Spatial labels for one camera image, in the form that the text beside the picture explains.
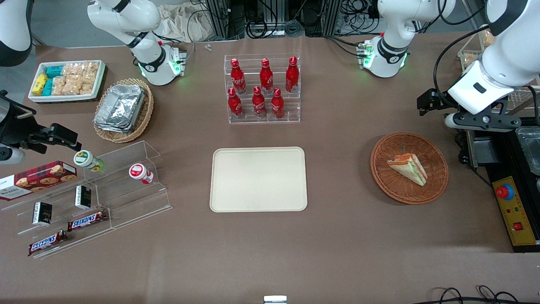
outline yellow snack box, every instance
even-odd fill
[[[49,78],[47,77],[47,75],[45,75],[45,73],[39,74],[39,76],[37,76],[36,83],[34,83],[32,87],[32,93],[34,93],[37,96],[41,96],[41,94],[43,93],[43,88],[45,87],[45,83],[47,83],[47,80],[49,80]]]

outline yellow control panel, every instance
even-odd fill
[[[514,246],[536,245],[529,219],[516,190],[512,176],[493,183],[493,189]]]

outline acrylic bottle rack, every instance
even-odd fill
[[[105,164],[102,171],[94,173],[79,167],[78,180],[58,185],[57,189],[51,187],[44,194],[36,193],[25,196],[24,201],[15,202],[3,210],[16,211],[18,234],[25,237],[28,244],[45,239],[60,229],[66,231],[68,222],[81,219],[99,210],[105,210],[108,220],[67,232],[68,240],[41,249],[32,256],[44,258],[62,252],[105,233],[170,209],[167,190],[159,182],[156,165],[152,161],[159,155],[146,141],[134,143],[98,156]],[[152,183],[143,184],[129,176],[128,169],[134,163],[142,163],[154,173]],[[92,207],[89,210],[75,207],[75,191],[78,185],[84,185],[91,189]],[[52,205],[50,225],[36,226],[31,224],[35,202],[45,202]]]
[[[285,72],[289,66],[289,58],[296,56],[298,58],[298,70],[300,76],[298,78],[298,92],[289,93],[285,90]],[[236,120],[232,117],[231,110],[228,107],[227,90],[233,87],[231,80],[231,59],[236,58],[240,64],[240,68],[244,71],[246,77],[247,90],[245,94],[238,95],[242,102],[242,109],[244,111],[244,117]],[[281,89],[281,96],[285,102],[285,115],[283,118],[275,118],[272,114],[271,100],[272,95],[264,95],[266,117],[258,118],[255,115],[253,109],[253,103],[251,101],[253,97],[253,87],[261,85],[259,73],[261,71],[261,59],[268,58],[270,61],[270,68],[274,77],[274,88]],[[301,94],[301,79],[302,71],[300,67],[300,54],[252,54],[252,55],[225,55],[224,62],[224,74],[225,74],[225,106],[227,107],[227,114],[230,124],[252,124],[252,123],[296,123],[300,122],[300,94]]]

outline white cloth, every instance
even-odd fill
[[[156,30],[159,36],[180,39],[185,42],[204,41],[212,38],[214,30],[210,24],[210,13],[202,4],[182,4],[158,6],[161,15],[161,26]],[[190,23],[190,34],[187,34],[187,22]]]

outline red cookie box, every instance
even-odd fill
[[[0,200],[11,201],[77,178],[77,169],[55,161],[0,179]]]

